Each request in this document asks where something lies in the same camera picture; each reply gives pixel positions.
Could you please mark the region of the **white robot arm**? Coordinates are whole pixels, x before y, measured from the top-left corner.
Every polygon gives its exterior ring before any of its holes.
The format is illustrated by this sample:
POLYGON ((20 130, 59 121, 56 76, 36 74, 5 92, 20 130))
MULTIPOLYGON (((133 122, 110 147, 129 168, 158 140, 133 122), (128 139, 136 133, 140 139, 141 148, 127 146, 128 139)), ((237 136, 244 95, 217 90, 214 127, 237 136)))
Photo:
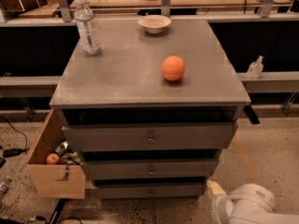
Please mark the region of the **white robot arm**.
POLYGON ((249 183, 226 193, 214 180, 206 184, 213 224, 299 224, 298 215, 275 212, 276 197, 262 186, 249 183))

